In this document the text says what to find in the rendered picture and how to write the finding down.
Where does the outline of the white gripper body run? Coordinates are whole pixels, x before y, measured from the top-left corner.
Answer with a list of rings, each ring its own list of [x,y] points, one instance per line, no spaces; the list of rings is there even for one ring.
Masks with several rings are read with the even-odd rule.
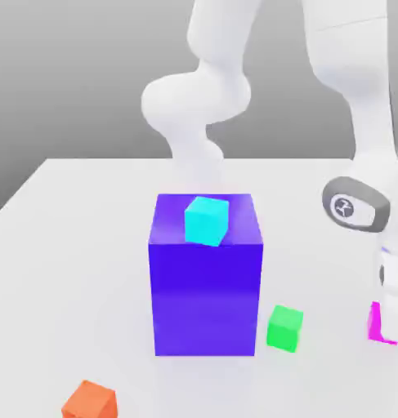
[[[398,254],[380,252],[379,280],[384,291],[398,295]]]

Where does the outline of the small magenta cube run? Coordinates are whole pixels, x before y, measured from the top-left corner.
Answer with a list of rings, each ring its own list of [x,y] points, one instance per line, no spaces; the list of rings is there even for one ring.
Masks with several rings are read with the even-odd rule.
[[[397,341],[388,340],[382,336],[381,306],[378,301],[373,301],[370,305],[367,334],[368,338],[373,341],[381,342],[389,345],[398,345]]]

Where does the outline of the small green cube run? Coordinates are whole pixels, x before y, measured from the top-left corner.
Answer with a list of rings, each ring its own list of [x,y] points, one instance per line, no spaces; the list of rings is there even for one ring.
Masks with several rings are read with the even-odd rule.
[[[302,311],[276,305],[269,318],[266,344],[289,353],[295,353],[302,323]]]

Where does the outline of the small cyan cube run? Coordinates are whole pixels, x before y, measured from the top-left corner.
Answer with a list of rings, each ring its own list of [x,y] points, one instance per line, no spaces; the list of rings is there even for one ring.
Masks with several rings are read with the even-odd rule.
[[[226,200],[197,196],[185,209],[185,240],[218,247],[229,226],[230,203]]]

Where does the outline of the small orange cube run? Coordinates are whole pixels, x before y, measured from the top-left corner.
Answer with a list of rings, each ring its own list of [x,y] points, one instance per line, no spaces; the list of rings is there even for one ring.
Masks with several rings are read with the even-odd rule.
[[[62,418],[118,418],[116,393],[83,380],[61,408]]]

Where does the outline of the large purple box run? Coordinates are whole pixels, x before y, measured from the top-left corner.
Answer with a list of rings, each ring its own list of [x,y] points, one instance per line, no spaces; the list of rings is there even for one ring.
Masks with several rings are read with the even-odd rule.
[[[263,240],[253,199],[221,194],[229,228],[217,247],[185,240],[192,194],[158,195],[148,242],[158,356],[252,356]]]

